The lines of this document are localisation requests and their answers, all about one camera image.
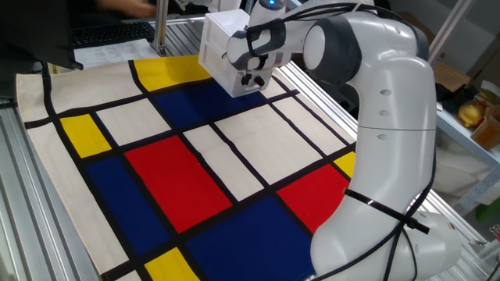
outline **keyboard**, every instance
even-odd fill
[[[152,42],[155,38],[155,29],[146,22],[77,28],[71,32],[73,33],[73,48],[98,47],[142,38]]]

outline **fabric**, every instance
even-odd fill
[[[334,163],[339,166],[346,175],[352,178],[352,174],[354,173],[354,161],[355,153],[349,152],[348,154],[335,160]]]
[[[27,132],[95,268],[110,281],[309,278],[354,140],[280,71],[231,98],[197,61],[18,76]]]

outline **metal pole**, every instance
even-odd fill
[[[159,56],[166,56],[166,15],[168,8],[169,0],[158,0],[156,2],[155,40],[152,47]]]
[[[453,209],[459,215],[467,215],[468,212],[474,209],[474,203],[477,199],[486,194],[500,180],[500,164],[497,164],[490,173],[484,177],[472,190],[467,192],[465,196],[453,206]]]
[[[437,33],[436,38],[432,41],[432,44],[430,44],[429,59],[427,60],[430,65],[436,63],[457,24],[459,24],[460,20],[469,12],[470,7],[472,7],[475,1],[476,0],[459,0],[455,4],[455,7],[453,7],[453,10]]]

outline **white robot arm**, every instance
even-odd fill
[[[461,251],[455,227],[416,211],[435,165],[425,36],[371,5],[312,0],[285,13],[281,0],[259,0],[226,56],[245,73],[243,84],[265,87],[270,69],[301,52],[312,76],[350,84],[360,97],[355,171],[348,196],[313,236],[315,280],[425,280],[453,266]]]

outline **hand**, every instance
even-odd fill
[[[138,19],[156,16],[156,7],[147,0],[97,0],[101,10],[120,11]]]

